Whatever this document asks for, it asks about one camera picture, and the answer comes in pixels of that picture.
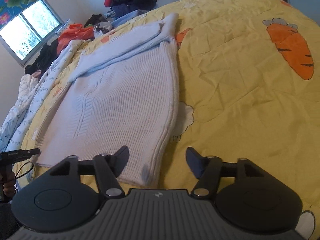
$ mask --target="black cable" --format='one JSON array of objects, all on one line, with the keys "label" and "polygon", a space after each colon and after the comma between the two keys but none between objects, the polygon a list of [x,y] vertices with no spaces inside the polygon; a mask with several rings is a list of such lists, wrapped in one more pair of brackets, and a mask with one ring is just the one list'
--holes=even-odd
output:
[{"label": "black cable", "polygon": [[[17,172],[17,175],[18,175],[19,172],[22,170],[22,168],[24,167],[24,165],[26,165],[26,164],[28,164],[28,163],[30,163],[30,162],[26,162],[25,164],[23,164],[23,165],[21,166],[21,168],[20,168],[19,171]],[[33,165],[33,163],[31,163],[31,164],[32,164],[32,167],[31,167],[30,170],[28,170],[27,172],[23,173],[22,175],[20,175],[20,176],[18,176],[18,177],[17,177],[17,175],[16,175],[16,176],[14,177],[14,179],[7,180],[7,181],[4,181],[4,182],[0,182],[0,185],[9,183],[9,182],[14,181],[14,180],[16,180],[16,179],[20,179],[20,178],[23,177],[23,176],[26,176],[29,172],[31,172],[31,171],[33,170],[34,165]]]}]

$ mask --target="window pane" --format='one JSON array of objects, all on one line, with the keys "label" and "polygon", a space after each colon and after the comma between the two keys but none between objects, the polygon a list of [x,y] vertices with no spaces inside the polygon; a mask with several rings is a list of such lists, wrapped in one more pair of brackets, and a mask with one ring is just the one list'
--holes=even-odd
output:
[{"label": "window pane", "polygon": [[0,35],[21,60],[40,42],[21,16],[16,16],[4,26]]},{"label": "window pane", "polygon": [[23,15],[42,38],[59,26],[57,19],[41,0],[25,9]]}]

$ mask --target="white knit sweater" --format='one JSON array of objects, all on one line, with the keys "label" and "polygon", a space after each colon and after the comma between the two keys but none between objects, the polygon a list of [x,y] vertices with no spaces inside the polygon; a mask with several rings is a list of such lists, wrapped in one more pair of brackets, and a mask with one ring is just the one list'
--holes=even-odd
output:
[{"label": "white knit sweater", "polygon": [[81,56],[73,82],[46,132],[37,163],[69,155],[90,160],[129,147],[120,180],[156,186],[162,154],[178,109],[177,14],[140,26]]}]

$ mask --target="bed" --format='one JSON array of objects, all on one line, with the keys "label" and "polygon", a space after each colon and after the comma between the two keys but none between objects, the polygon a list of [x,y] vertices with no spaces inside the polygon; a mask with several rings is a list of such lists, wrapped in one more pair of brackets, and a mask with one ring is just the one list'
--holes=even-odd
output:
[{"label": "bed", "polygon": [[[180,102],[158,188],[193,188],[196,179],[185,161],[188,146],[225,162],[245,157],[299,194],[304,211],[299,232],[306,239],[317,239],[320,28],[282,0],[181,0],[82,46],[36,113],[22,149],[34,148],[34,134],[83,51],[90,54],[109,35],[121,35],[172,12],[179,14]],[[17,163],[14,171],[22,165]],[[29,168],[25,165],[20,174]],[[32,177],[46,170],[36,166]],[[30,177],[19,180],[21,186],[29,182]],[[93,177],[84,176],[82,182],[97,190]],[[230,183],[224,179],[220,187]],[[128,191],[135,186],[122,183],[122,187]]]}]

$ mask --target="metal screw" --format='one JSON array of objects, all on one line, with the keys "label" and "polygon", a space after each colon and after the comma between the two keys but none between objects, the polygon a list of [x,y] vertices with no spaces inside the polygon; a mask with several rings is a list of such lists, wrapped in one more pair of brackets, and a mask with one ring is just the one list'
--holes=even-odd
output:
[{"label": "metal screw", "polygon": [[197,188],[193,191],[193,194],[199,197],[207,196],[209,193],[210,193],[209,190],[207,190],[206,188]]},{"label": "metal screw", "polygon": [[122,190],[118,189],[118,188],[110,188],[106,191],[107,195],[110,197],[116,197],[121,195]]}]

